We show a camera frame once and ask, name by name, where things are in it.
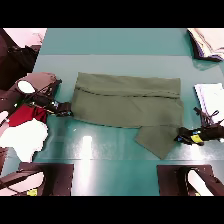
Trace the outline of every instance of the white cloth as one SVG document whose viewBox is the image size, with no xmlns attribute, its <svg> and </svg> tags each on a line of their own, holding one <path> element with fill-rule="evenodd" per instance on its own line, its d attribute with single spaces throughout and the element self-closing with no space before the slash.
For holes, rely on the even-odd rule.
<svg viewBox="0 0 224 224">
<path fill-rule="evenodd" d="M 218 55 L 224 59 L 224 28 L 188 28 L 204 57 Z"/>
<path fill-rule="evenodd" d="M 224 89 L 222 83 L 217 84 L 197 84 L 194 86 L 198 99 L 200 101 L 201 110 L 211 116 L 216 110 L 219 113 L 212 117 L 212 121 L 217 123 L 224 119 Z"/>
<path fill-rule="evenodd" d="M 0 137 L 0 147 L 13 147 L 22 162 L 32 162 L 35 151 L 41 151 L 48 136 L 46 124 L 27 121 L 16 127 L 7 128 Z"/>
</svg>

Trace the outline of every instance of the folded olive garment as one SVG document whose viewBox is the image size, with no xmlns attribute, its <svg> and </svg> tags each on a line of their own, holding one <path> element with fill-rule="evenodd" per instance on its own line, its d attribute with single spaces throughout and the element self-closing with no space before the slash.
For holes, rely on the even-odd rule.
<svg viewBox="0 0 224 224">
<path fill-rule="evenodd" d="M 72 112 L 93 124 L 140 128 L 136 141 L 164 159 L 183 126 L 180 79 L 79 73 Z"/>
</svg>

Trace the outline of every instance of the table surface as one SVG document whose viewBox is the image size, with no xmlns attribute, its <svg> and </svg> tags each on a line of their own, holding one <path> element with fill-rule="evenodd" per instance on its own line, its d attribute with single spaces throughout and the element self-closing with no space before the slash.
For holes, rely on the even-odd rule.
<svg viewBox="0 0 224 224">
<path fill-rule="evenodd" d="M 200 119 L 193 86 L 223 83 L 222 63 L 192 58 L 186 29 L 48 29 L 34 72 L 53 72 L 63 83 L 58 101 L 71 101 L 78 72 L 139 77 L 181 78 L 184 124 Z M 134 141 L 137 129 L 104 127 L 73 118 L 49 116 L 49 136 L 34 162 L 74 163 L 72 195 L 159 195 L 156 165 L 211 164 L 224 181 L 224 145 L 176 144 L 165 160 Z M 17 170 L 9 149 L 2 176 Z"/>
</svg>

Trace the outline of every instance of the yellow tag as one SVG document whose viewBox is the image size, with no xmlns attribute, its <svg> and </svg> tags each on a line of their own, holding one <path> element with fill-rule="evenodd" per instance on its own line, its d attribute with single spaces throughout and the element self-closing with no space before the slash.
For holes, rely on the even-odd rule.
<svg viewBox="0 0 224 224">
<path fill-rule="evenodd" d="M 199 137 L 199 135 L 193 135 L 193 136 L 191 136 L 191 139 L 192 139 L 195 143 L 203 142 L 203 141 L 201 140 L 201 138 Z"/>
<path fill-rule="evenodd" d="M 32 189 L 32 190 L 27 191 L 27 195 L 37 196 L 37 189 Z"/>
</svg>

